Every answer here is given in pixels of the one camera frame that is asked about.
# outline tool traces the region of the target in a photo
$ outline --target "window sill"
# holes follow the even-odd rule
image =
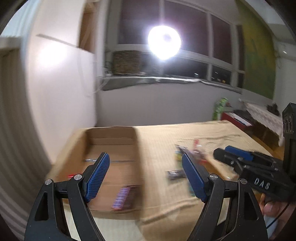
[[[102,80],[101,90],[109,91],[120,88],[125,88],[129,86],[142,85],[142,84],[192,84],[192,83],[202,83],[205,85],[210,85],[217,88],[227,89],[241,94],[242,89],[236,88],[227,84],[218,83],[214,81],[208,81],[203,79],[194,78],[182,78],[182,77],[147,77],[147,76],[110,76],[100,78]]]

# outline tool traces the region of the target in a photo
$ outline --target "metal screw head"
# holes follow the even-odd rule
[[[243,179],[243,178],[240,180],[240,182],[241,182],[241,184],[247,184],[248,183],[248,181],[246,179]]]
[[[45,185],[49,185],[49,184],[52,183],[52,180],[51,179],[47,179],[44,183],[45,183]]]
[[[82,175],[81,174],[76,174],[75,176],[74,176],[74,179],[75,180],[80,180],[82,178]]]
[[[218,179],[218,176],[216,174],[211,174],[210,179],[216,180],[216,179]]]

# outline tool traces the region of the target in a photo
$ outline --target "white lace tablecloth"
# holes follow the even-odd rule
[[[245,103],[247,111],[251,116],[262,125],[272,130],[279,136],[279,146],[284,144],[283,120],[280,116],[270,113],[265,106]]]

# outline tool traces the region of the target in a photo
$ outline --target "blue gripper pad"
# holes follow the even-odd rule
[[[84,200],[86,201],[86,203],[90,202],[90,200],[95,198],[96,195],[98,194],[98,191],[109,169],[109,166],[110,166],[109,155],[107,153],[102,153],[93,165],[90,165],[87,167],[90,169],[85,170],[85,172],[88,172],[86,173],[86,180],[85,180],[87,182],[86,182],[86,185],[84,185],[86,189],[84,190],[85,191]]]
[[[201,199],[202,202],[206,202],[208,196],[205,192],[205,183],[191,160],[185,154],[182,156],[182,166],[194,191],[194,194],[197,198]]]
[[[253,161],[253,156],[248,151],[241,150],[233,146],[226,146],[225,151],[230,152],[234,155],[240,156],[246,161]]]

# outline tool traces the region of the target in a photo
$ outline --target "finger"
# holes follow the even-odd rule
[[[264,214],[264,206],[265,206],[265,194],[262,194],[259,201],[259,207],[263,214]]]
[[[280,206],[282,203],[280,202],[268,202],[264,206],[263,213],[269,217],[277,217],[278,214],[280,213]]]
[[[264,203],[266,195],[262,193],[261,198],[260,198],[260,203]]]
[[[274,238],[281,232],[283,227],[286,225],[288,219],[290,218],[291,214],[293,213],[294,209],[295,209],[295,204],[289,205],[287,210],[279,218],[279,222],[277,224],[277,227],[276,227],[274,233],[272,234],[272,236],[269,238],[270,240],[274,240]]]

